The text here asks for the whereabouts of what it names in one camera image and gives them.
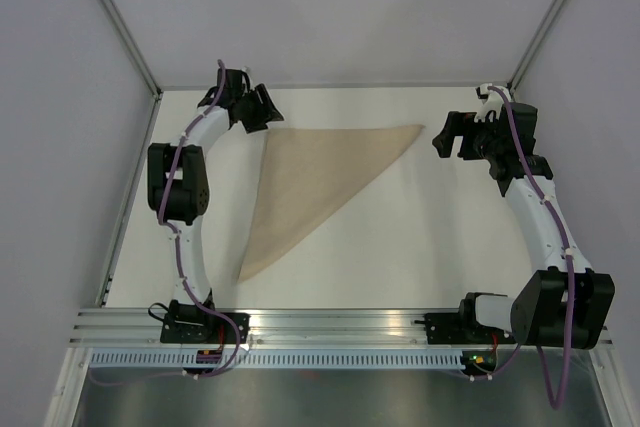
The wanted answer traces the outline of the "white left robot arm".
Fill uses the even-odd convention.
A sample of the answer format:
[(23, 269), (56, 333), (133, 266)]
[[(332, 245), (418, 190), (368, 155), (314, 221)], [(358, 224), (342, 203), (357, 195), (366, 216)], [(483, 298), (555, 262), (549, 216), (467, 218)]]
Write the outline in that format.
[(195, 342), (206, 343), (222, 319), (204, 267), (202, 221), (211, 200), (206, 154), (237, 123), (251, 134), (283, 119), (265, 85), (217, 85), (176, 141), (149, 145), (147, 202), (167, 231), (177, 274), (165, 315), (168, 330), (183, 327)]

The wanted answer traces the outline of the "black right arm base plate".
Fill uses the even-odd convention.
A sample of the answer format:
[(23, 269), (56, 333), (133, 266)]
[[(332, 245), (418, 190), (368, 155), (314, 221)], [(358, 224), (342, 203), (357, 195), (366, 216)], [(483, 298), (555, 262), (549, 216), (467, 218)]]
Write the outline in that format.
[(431, 312), (423, 316), (427, 341), (430, 345), (499, 345), (515, 344), (509, 333), (464, 320), (457, 312)]

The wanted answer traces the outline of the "beige cloth napkin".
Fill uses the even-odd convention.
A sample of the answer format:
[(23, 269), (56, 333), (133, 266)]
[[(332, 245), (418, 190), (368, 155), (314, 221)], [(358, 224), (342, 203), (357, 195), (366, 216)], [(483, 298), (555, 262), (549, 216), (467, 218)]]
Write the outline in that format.
[(255, 277), (291, 251), (398, 160), (423, 129), (269, 131), (238, 280)]

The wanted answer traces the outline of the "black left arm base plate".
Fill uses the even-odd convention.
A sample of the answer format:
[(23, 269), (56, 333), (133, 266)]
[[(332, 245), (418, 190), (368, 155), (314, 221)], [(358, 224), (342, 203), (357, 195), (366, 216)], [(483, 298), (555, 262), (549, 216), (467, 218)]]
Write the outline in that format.
[(164, 319), (160, 334), (162, 344), (220, 344), (236, 343), (233, 327), (218, 317), (202, 321)]

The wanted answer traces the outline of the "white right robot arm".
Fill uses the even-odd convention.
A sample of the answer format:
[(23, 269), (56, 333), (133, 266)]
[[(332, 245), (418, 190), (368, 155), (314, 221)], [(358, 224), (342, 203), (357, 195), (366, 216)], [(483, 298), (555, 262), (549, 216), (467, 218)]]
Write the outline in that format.
[(492, 328), (523, 345), (590, 350), (598, 342), (615, 286), (597, 273), (580, 252), (556, 198), (546, 158), (535, 154), (535, 107), (515, 103), (479, 121), (473, 112), (451, 111), (432, 144), (438, 155), (452, 154), (462, 139), (459, 158), (485, 160), (501, 196), (514, 213), (524, 237), (533, 275), (520, 293), (470, 292), (456, 318), (459, 335), (478, 342)]

